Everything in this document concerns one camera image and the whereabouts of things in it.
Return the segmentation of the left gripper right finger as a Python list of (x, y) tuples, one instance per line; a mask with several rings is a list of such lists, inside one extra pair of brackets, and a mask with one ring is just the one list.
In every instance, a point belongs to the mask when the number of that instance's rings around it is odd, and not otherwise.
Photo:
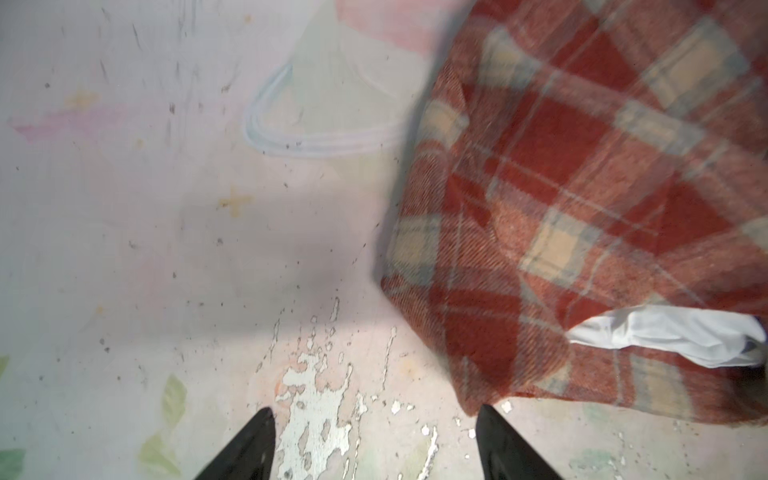
[(478, 412), (476, 440), (485, 480), (562, 480), (491, 405)]

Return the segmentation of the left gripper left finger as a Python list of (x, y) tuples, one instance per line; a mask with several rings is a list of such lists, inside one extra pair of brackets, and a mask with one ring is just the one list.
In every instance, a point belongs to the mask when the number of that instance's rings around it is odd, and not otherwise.
[(269, 480), (276, 452), (270, 407), (260, 409), (196, 476), (196, 480)]

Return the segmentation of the red plaid skirt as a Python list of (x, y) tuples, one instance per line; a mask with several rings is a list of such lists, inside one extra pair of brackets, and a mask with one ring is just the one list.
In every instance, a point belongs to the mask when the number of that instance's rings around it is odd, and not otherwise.
[(767, 379), (575, 345), (641, 305), (767, 319), (767, 5), (478, 1), (422, 114), (381, 287), (462, 410), (767, 421)]

